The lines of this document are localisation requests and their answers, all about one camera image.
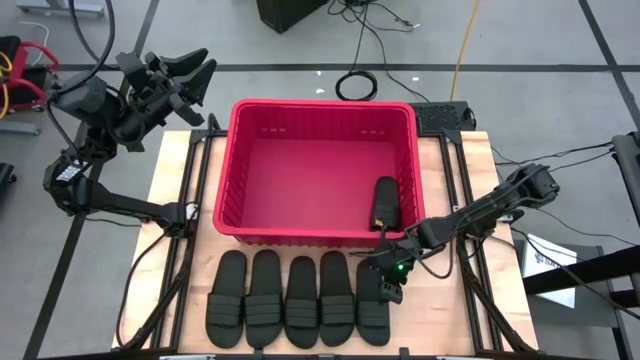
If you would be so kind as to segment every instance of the yellow cable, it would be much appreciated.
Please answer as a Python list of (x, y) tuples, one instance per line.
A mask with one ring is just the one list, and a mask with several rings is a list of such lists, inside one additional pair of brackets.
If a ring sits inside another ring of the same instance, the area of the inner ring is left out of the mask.
[(473, 5), (473, 13), (471, 14), (471, 19), (469, 19), (469, 25), (467, 25), (467, 31), (464, 33), (464, 40), (462, 41), (460, 54), (458, 55), (458, 62), (456, 63), (456, 72), (453, 74), (453, 84), (451, 85), (451, 96), (449, 97), (449, 101), (453, 101), (453, 98), (456, 95), (456, 89), (458, 88), (458, 74), (460, 73), (460, 63), (462, 63), (464, 51), (467, 49), (467, 41), (469, 40), (469, 34), (471, 34), (471, 28), (473, 28), (473, 23), (476, 20), (476, 15), (478, 14), (479, 7), (480, 0), (476, 0), (475, 5)]
[[(13, 64), (7, 54), (0, 52), (0, 57), (7, 63), (7, 67), (0, 66), (0, 76), (2, 76), (3, 70), (6, 72), (13, 71)], [(4, 93), (4, 106), (2, 107), (2, 112), (0, 112), (0, 119), (4, 118), (9, 112), (9, 87), (7, 84), (2, 84), (2, 92)]]

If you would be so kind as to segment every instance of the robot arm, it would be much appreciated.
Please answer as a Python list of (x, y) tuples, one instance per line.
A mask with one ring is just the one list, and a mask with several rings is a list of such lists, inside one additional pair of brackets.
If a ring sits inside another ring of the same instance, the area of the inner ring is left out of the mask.
[[(184, 227), (184, 204), (158, 205), (114, 194), (83, 174), (92, 165), (113, 159), (118, 145), (129, 152), (144, 151), (142, 139), (156, 126), (166, 125), (165, 118), (174, 111), (192, 126), (202, 124), (204, 118), (191, 105), (202, 106), (216, 68), (215, 60), (205, 62), (207, 54), (200, 49), (170, 59), (149, 53), (143, 64), (134, 53), (120, 53), (118, 67), (132, 87), (128, 96), (110, 93), (114, 89), (98, 77), (63, 95), (53, 94), (55, 107), (88, 128), (81, 143), (63, 150), (46, 169), (44, 189), (60, 209), (70, 215), (106, 211), (155, 221), (164, 229)], [(73, 84), (77, 79), (68, 81)]]
[(527, 165), (511, 174), (492, 192), (444, 217), (423, 220), (406, 228), (406, 239), (382, 241), (368, 256), (369, 264), (383, 276), (382, 294), (402, 302), (401, 285), (416, 260), (441, 252), (458, 234), (483, 238), (493, 233), (497, 220), (519, 207), (539, 208), (552, 202), (560, 190), (547, 166)]

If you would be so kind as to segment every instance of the black box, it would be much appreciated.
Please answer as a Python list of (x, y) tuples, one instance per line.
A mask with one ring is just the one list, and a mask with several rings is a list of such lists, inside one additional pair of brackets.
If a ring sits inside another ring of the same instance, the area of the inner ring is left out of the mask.
[(257, 0), (260, 19), (279, 34), (329, 0)]

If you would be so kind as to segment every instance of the white paper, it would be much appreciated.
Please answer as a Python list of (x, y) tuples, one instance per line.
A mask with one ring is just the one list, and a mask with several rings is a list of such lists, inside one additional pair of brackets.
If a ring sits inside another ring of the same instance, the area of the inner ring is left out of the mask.
[[(578, 254), (574, 251), (565, 249), (535, 235), (529, 234), (528, 236), (533, 242), (533, 245), (540, 250), (544, 256), (539, 254), (531, 244), (529, 244), (529, 242), (526, 242), (523, 255), (524, 265), (522, 267), (522, 277), (532, 276), (556, 269), (558, 266), (547, 259), (547, 257), (562, 265), (571, 265), (576, 263), (576, 256)], [(575, 288), (569, 288), (538, 294), (537, 296), (573, 309), (576, 300), (576, 290)]]

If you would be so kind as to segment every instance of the metal stand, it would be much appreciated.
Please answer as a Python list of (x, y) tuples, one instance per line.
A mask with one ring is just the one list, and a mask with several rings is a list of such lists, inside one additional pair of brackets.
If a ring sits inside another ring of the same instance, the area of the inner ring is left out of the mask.
[[(64, 0), (17, 0), (16, 6), (24, 12), (31, 10), (69, 12), (69, 6)], [(77, 3), (76, 12), (95, 14), (98, 15), (98, 17), (102, 17), (104, 16), (104, 7), (101, 5)]]
[(37, 126), (29, 123), (22, 123), (16, 121), (0, 121), (0, 134), (20, 134), (20, 135), (40, 135), (40, 129)]

